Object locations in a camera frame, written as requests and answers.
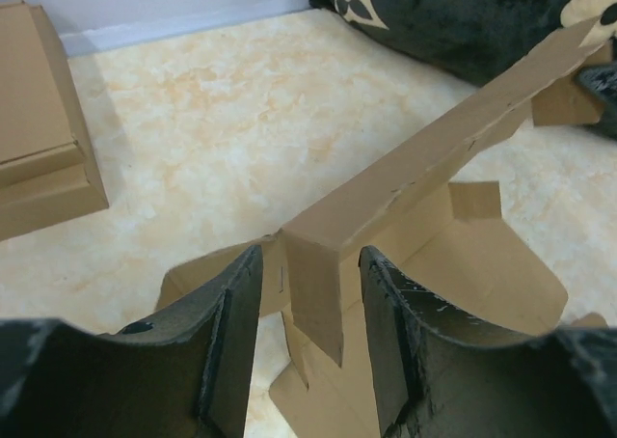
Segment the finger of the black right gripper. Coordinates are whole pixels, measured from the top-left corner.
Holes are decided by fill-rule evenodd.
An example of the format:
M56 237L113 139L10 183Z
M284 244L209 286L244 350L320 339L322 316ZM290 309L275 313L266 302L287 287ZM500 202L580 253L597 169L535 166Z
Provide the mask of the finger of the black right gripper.
M615 62L583 67L577 83L606 105L617 104L617 65Z

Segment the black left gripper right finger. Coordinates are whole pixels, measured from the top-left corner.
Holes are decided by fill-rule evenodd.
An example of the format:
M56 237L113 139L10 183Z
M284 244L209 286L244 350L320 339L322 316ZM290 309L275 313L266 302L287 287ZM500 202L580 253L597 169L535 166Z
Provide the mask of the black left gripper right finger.
M616 331L528 336L451 304L377 248L359 256L384 437L612 437Z

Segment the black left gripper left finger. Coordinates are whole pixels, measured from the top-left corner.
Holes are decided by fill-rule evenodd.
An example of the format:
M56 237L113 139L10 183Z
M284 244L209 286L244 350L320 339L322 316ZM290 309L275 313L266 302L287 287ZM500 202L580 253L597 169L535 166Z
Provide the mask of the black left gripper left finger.
M259 246L116 334L1 323L5 437L240 437L262 289Z

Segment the brown cardboard box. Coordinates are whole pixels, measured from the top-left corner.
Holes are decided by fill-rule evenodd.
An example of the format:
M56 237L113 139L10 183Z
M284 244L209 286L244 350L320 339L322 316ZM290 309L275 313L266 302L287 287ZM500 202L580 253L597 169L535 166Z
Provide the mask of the brown cardboard box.
M280 311L290 365L271 398L301 437L384 437L378 426L359 256L373 246L410 279L493 324L540 336L563 326L567 293L505 223L495 181L457 173L524 123L599 111L573 74L610 58L595 19L551 33L494 81L310 206L278 233L168 273L161 304L262 250L264 310Z

